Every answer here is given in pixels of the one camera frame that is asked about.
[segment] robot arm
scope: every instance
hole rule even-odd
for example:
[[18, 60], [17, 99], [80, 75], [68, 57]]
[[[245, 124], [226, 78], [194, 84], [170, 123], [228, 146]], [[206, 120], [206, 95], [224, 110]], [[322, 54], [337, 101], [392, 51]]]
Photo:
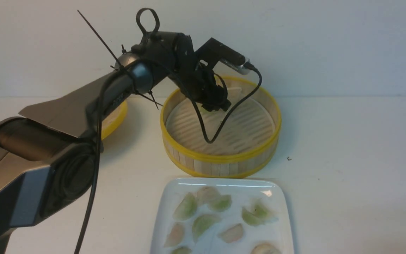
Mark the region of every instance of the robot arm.
[[129, 95], [148, 93], [166, 77], [208, 111], [230, 107], [212, 69], [221, 61], [246, 74], [248, 59], [213, 38], [194, 51], [190, 36], [158, 31], [151, 9], [156, 27], [146, 32], [140, 24], [144, 10], [136, 17], [142, 40], [130, 52], [122, 49], [114, 71], [0, 122], [0, 254], [13, 230], [40, 223], [91, 186], [103, 86], [103, 119]]

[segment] dumpling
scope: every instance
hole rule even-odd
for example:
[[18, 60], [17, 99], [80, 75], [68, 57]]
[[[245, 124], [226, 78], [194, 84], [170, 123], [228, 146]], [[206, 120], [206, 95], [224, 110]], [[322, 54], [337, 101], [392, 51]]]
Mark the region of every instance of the dumpling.
[[195, 219], [192, 224], [193, 241], [197, 242], [198, 238], [205, 233], [212, 225], [220, 222], [220, 217], [213, 214], [203, 214]]
[[205, 186], [201, 187], [197, 191], [197, 203], [198, 206], [202, 206], [206, 203], [209, 203], [213, 201], [214, 199], [218, 198], [220, 196], [219, 191], [212, 186]]
[[282, 254], [272, 244], [263, 243], [253, 248], [251, 254]]
[[256, 217], [251, 212], [247, 211], [247, 209], [245, 209], [245, 207], [242, 208], [242, 219], [244, 220], [245, 223], [247, 223], [251, 226], [258, 226], [258, 225], [263, 224], [263, 220]]
[[242, 236], [244, 236], [244, 228], [240, 223], [218, 235], [227, 244], [238, 241]]
[[256, 200], [253, 204], [253, 214], [264, 221], [275, 219], [273, 212], [261, 202], [261, 199]]
[[192, 250], [187, 247], [179, 247], [174, 249], [170, 254], [191, 254]]
[[208, 204], [213, 212], [223, 212], [231, 207], [231, 195], [221, 195]]
[[177, 246], [184, 238], [184, 227], [181, 223], [175, 223], [168, 234], [164, 247]]
[[192, 193], [187, 193], [181, 203], [175, 209], [173, 218], [175, 220], [187, 220], [197, 212], [197, 201]]

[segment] white wall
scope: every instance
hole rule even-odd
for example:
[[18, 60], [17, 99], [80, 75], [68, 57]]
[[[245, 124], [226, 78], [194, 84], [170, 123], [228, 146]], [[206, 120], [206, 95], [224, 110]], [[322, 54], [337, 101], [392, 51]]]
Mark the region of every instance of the white wall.
[[250, 57], [274, 95], [406, 95], [403, 0], [0, 0], [0, 96], [59, 96], [106, 74], [114, 61], [76, 9], [119, 52], [139, 42], [144, 6], [195, 47], [215, 37]]

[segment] white table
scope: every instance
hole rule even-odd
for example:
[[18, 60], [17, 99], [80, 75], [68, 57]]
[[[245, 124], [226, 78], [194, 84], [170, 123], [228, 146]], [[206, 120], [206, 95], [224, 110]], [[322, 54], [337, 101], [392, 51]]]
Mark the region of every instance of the white table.
[[[0, 98], [0, 120], [44, 100]], [[282, 187], [296, 253], [406, 253], [406, 98], [277, 101], [277, 153], [253, 177]], [[128, 104], [127, 120], [104, 142], [83, 254], [149, 253], [162, 190], [186, 176], [164, 151], [160, 111], [142, 98]], [[7, 254], [73, 253], [87, 198], [16, 230]]]

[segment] white plate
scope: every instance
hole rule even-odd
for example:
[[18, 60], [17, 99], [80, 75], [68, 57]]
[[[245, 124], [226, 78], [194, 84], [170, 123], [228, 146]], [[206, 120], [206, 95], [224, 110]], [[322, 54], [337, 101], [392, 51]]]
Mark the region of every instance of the white plate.
[[[175, 222], [172, 214], [176, 206], [187, 193], [196, 193], [202, 186], [214, 186], [221, 194], [231, 194], [233, 201], [231, 208], [225, 212], [216, 213], [221, 216], [221, 222], [213, 225], [197, 243], [194, 243], [191, 231], [193, 221], [199, 215], [214, 213], [207, 205], [200, 206], [192, 218], [182, 222], [185, 227], [183, 241], [176, 247], [164, 248], [166, 237]], [[261, 198], [263, 203], [274, 211], [278, 217], [276, 222], [253, 227], [242, 220], [242, 207], [245, 206], [250, 210], [251, 203], [256, 198]], [[244, 227], [244, 236], [241, 240], [227, 244], [217, 237], [219, 233], [237, 223], [242, 223]], [[250, 254], [251, 250], [262, 242], [273, 244], [283, 254], [294, 254], [286, 200], [279, 186], [262, 180], [180, 178], [169, 182], [162, 194], [150, 254], [169, 254], [179, 246], [189, 247], [193, 251], [192, 254]]]

